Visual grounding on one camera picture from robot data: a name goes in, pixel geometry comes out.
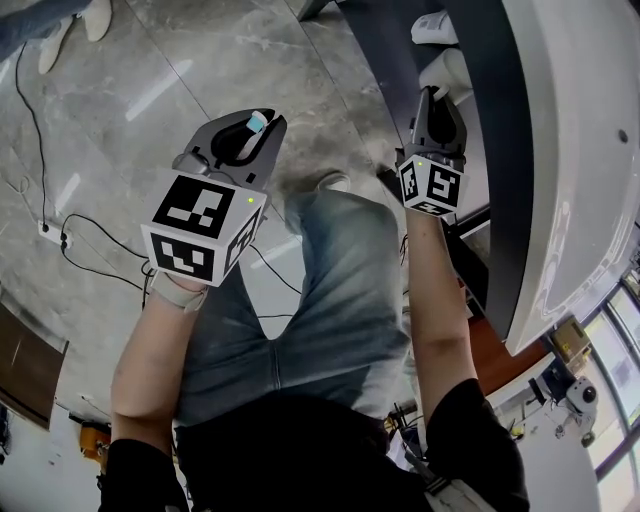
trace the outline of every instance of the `power strip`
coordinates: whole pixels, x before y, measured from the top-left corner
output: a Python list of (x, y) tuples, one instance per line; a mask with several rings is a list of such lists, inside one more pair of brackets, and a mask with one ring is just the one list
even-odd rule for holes
[[(62, 229), (51, 222), (47, 222), (47, 228), (48, 229), (45, 232), (42, 229), (42, 221), (38, 221), (38, 234), (54, 244), (62, 245)], [(66, 233), (66, 235), (67, 249), (69, 249), (73, 245), (73, 237), (69, 233)]]

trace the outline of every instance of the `black shirt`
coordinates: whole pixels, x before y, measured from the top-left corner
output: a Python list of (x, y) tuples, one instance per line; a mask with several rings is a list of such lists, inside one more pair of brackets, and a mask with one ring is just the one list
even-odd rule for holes
[[(422, 479), (386, 457), (382, 422), (332, 402), (272, 394), (179, 428), (177, 436), (194, 511), (343, 503), (430, 510)], [(429, 467), (439, 476), (463, 480), (498, 511), (529, 510), (520, 454), (477, 380), (459, 384), (438, 405), (427, 445)], [(118, 440), (109, 450), (100, 510), (188, 507), (170, 457)]]

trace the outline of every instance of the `marble floor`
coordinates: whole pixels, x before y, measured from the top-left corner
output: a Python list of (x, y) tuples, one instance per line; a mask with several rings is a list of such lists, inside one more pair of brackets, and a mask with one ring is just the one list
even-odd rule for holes
[[(291, 179), (345, 170), (353, 191), (389, 205), (402, 230), (401, 208), (374, 178), (377, 166), (392, 163), (397, 134), (335, 7), (301, 25), (295, 15), (303, 0), (112, 1), (103, 40), (89, 43), (77, 20), (49, 74), (38, 74), (37, 42), (27, 45), (20, 64), (20, 83), (42, 130), (48, 218), (90, 216), (143, 250), (139, 219), (155, 169), (169, 167), (208, 120), (264, 106), (284, 114), (289, 129), (272, 178), (273, 207), (255, 244), (285, 279), (299, 287), (304, 276), (300, 241), (281, 218), (282, 185)], [(0, 14), (25, 3), (3, 1)], [(69, 340), (58, 402), (100, 418), (141, 294), (74, 268), (38, 235), (32, 217), (41, 216), (41, 168), (33, 123), (15, 90), (16, 58), (0, 63), (3, 301), (36, 321), (51, 343)], [(69, 228), (74, 261), (141, 283), (137, 258), (89, 224), (74, 219)], [(259, 315), (295, 311), (297, 295), (254, 251), (241, 266)], [(262, 320), (265, 333), (276, 336), (287, 321)]]

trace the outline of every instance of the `jeans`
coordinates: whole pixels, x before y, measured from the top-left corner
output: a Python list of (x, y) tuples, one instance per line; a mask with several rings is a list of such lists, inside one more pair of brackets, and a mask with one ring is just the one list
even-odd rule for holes
[(84, 11), (91, 0), (41, 0), (0, 18), (0, 62), (29, 39), (44, 39), (60, 20)]
[(321, 397), (374, 418), (391, 408), (409, 347), (393, 214), (330, 190), (292, 196), (285, 211), (288, 228), (302, 235), (299, 309), (268, 340), (238, 267), (211, 288), (187, 351), (179, 425), (203, 423), (272, 392)]

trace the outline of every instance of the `shoe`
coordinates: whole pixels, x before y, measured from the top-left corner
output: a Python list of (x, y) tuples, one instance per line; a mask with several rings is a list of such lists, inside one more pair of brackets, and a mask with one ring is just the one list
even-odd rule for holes
[(78, 14), (78, 17), (84, 19), (89, 41), (95, 43), (104, 37), (109, 30), (111, 15), (111, 0), (92, 0), (87, 8)]
[(71, 23), (73, 23), (72, 16), (60, 20), (58, 30), (42, 41), (40, 60), (38, 61), (38, 72), (41, 75), (48, 73), (56, 63), (62, 40), (69, 31)]
[(337, 192), (349, 192), (351, 178), (342, 171), (332, 171), (325, 175), (316, 185), (316, 190), (335, 190)]

